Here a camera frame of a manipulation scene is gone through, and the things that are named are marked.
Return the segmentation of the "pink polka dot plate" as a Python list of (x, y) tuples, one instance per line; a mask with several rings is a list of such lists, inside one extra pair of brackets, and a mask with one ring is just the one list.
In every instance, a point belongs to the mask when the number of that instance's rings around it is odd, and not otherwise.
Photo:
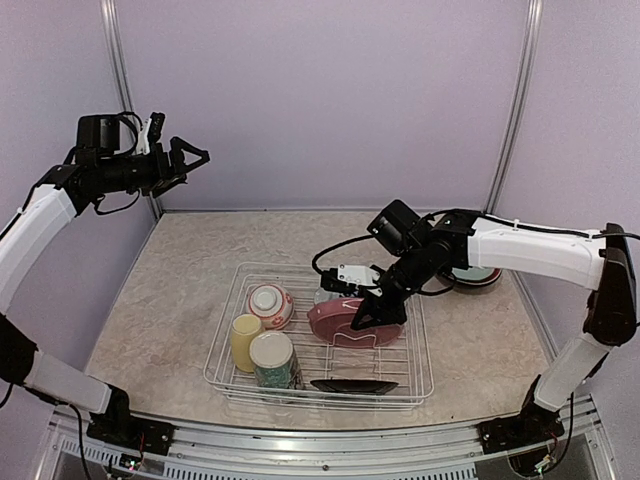
[(339, 298), (314, 305), (307, 318), (312, 333), (330, 346), (347, 349), (373, 349), (394, 343), (403, 333), (399, 325), (352, 330), (351, 321), (360, 298)]

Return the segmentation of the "small black dish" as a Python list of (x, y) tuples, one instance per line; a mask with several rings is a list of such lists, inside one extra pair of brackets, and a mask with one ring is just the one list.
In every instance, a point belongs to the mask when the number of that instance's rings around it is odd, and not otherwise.
[(393, 381), (363, 379), (315, 379), (310, 384), (322, 392), (349, 395), (385, 395), (399, 386)]

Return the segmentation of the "pale green plate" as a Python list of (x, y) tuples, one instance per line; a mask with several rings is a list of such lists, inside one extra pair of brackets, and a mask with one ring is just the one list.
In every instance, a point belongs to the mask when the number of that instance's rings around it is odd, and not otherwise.
[(459, 280), (469, 283), (482, 282), (493, 275), (493, 268), (470, 267), (468, 269), (453, 268), (452, 274)]

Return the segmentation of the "grey white painted plate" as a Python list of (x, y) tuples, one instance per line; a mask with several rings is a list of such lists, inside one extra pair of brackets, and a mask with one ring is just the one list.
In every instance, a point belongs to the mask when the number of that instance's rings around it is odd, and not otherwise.
[(469, 269), (453, 268), (449, 271), (443, 270), (438, 273), (440, 279), (454, 282), (459, 288), (484, 288), (494, 284), (502, 274), (501, 269), (479, 268)]

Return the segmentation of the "large black round plate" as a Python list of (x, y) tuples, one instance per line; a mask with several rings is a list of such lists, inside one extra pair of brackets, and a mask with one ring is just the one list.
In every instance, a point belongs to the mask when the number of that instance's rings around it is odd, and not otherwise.
[(456, 283), (449, 291), (450, 294), (459, 294), (464, 296), (482, 296), (494, 292), (502, 283), (501, 279), (488, 285), (467, 285), (464, 283)]

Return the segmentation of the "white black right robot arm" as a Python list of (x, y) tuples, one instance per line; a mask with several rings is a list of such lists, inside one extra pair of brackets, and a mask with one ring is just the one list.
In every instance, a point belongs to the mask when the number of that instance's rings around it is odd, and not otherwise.
[(581, 333), (534, 381), (511, 423), (520, 443), (531, 444), (546, 432), (581, 382), (637, 331), (631, 236), (617, 224), (603, 230), (555, 229), (464, 209), (435, 221), (394, 200), (367, 230), (397, 260), (364, 293), (354, 330), (405, 323), (405, 301), (437, 273), (454, 268), (524, 272), (589, 290)]

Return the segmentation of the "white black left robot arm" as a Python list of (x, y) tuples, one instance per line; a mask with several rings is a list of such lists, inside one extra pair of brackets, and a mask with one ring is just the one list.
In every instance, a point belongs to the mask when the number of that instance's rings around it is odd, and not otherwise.
[(207, 150), (179, 136), (164, 145), (164, 122), (161, 112), (145, 120), (131, 111), (80, 117), (66, 158), (30, 187), (1, 230), (2, 381), (52, 403), (101, 416), (102, 430), (121, 445), (133, 443), (140, 434), (137, 418), (122, 408), (126, 393), (46, 353), (10, 313), (43, 258), (86, 210), (110, 215), (101, 206), (110, 194), (157, 199), (209, 162)]

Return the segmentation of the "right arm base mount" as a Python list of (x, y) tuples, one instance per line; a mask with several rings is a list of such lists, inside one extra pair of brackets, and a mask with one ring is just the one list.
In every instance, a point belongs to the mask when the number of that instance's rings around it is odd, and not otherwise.
[(484, 454), (493, 454), (561, 437), (565, 433), (558, 412), (535, 404), (516, 415), (480, 422), (477, 431)]

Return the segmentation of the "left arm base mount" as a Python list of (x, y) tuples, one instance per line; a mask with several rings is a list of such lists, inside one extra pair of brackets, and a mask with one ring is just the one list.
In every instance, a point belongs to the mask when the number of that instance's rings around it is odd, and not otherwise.
[(111, 394), (104, 413), (91, 413), (90, 418), (89, 438), (142, 454), (166, 456), (175, 433), (168, 422), (133, 415), (128, 395), (120, 391)]

